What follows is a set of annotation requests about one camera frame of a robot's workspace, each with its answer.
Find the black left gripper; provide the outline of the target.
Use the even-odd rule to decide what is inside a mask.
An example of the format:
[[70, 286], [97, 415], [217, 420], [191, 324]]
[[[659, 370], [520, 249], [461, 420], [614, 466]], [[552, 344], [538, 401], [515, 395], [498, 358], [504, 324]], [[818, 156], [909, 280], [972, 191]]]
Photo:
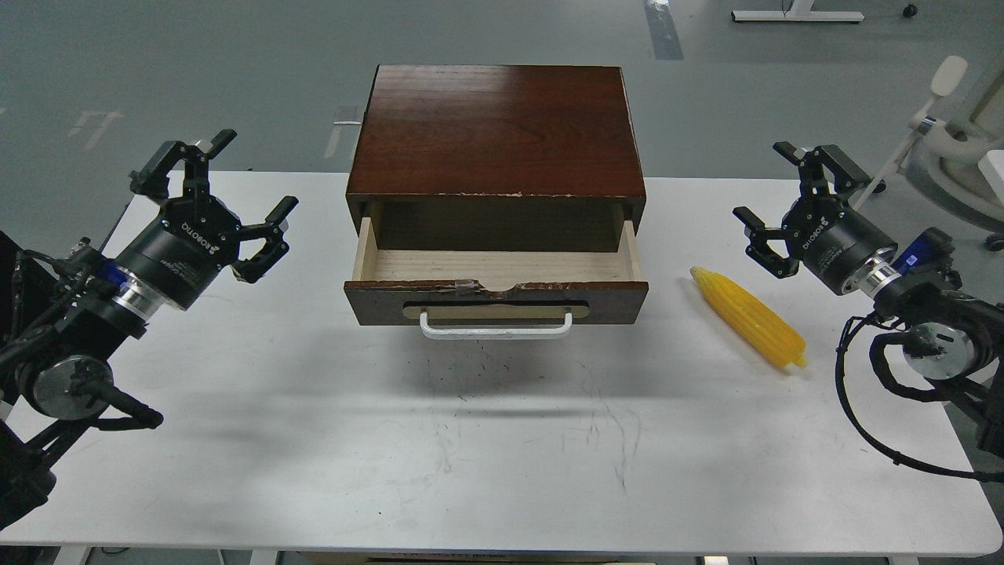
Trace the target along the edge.
[[[236, 137], [233, 129], [222, 129], [207, 150], [166, 140], [140, 171], [129, 172], [129, 190], [161, 207], [115, 264], [180, 310], [190, 308], [226, 265], [233, 264], [237, 280], [253, 285], [289, 250], [284, 225], [299, 204], [297, 197], [284, 196], [262, 223], [239, 227], [239, 217], [210, 196], [210, 161]], [[169, 172], [178, 163], [185, 164], [183, 193], [169, 198]], [[248, 260], [236, 261], [237, 244], [222, 235], [240, 242], [263, 239], [264, 244]]]

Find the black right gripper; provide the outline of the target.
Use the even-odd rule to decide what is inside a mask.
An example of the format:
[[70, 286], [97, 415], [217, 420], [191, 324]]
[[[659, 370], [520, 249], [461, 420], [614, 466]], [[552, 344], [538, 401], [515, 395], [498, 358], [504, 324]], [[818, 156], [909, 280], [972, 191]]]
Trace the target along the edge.
[[[897, 243], [864, 215], [849, 208], [853, 191], [872, 178], [836, 144], [798, 149], [787, 140], [773, 150], [799, 175], [799, 197], [782, 219], [782, 228], [767, 228], [746, 206], [733, 209], [749, 240], [745, 253], [778, 279], [798, 272], [799, 262], [832, 293], [854, 291], [850, 280], [873, 257], [891, 261]], [[770, 241], [784, 241], [790, 257], [782, 257]]]

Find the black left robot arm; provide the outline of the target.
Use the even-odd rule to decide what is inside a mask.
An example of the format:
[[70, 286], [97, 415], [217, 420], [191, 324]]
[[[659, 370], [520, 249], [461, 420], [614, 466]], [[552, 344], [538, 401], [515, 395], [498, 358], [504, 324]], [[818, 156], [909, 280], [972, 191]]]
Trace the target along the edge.
[[210, 163], [236, 137], [206, 149], [167, 140], [129, 189], [157, 204], [155, 219], [117, 257], [80, 239], [63, 260], [2, 239], [2, 405], [19, 399], [53, 422], [29, 440], [2, 426], [2, 525], [46, 504], [53, 466], [90, 429], [154, 429], [164, 416], [115, 386], [110, 357], [139, 339], [163, 305], [185, 311], [224, 268], [257, 283], [288, 253], [287, 195], [264, 221], [244, 224], [210, 191]]

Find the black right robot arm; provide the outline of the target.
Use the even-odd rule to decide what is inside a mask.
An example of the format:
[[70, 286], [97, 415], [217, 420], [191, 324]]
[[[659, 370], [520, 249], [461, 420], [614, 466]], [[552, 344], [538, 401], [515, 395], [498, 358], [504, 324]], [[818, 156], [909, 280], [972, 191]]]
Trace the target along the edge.
[[951, 237], [926, 229], [903, 253], [851, 207], [853, 191], [869, 176], [835, 144], [800, 150], [779, 140], [773, 150], [795, 166], [800, 196], [779, 228], [767, 228], [747, 207], [733, 214], [744, 225], [746, 253], [776, 278], [812, 272], [832, 293], [867, 294], [874, 311], [844, 326], [835, 381], [844, 414], [858, 425], [844, 387], [844, 356], [863, 325], [903, 325], [872, 340], [869, 361], [894, 395], [918, 402], [950, 402], [977, 425], [977, 447], [1002, 454], [1002, 371], [989, 386], [972, 375], [1002, 361], [1002, 306], [961, 292], [951, 266]]

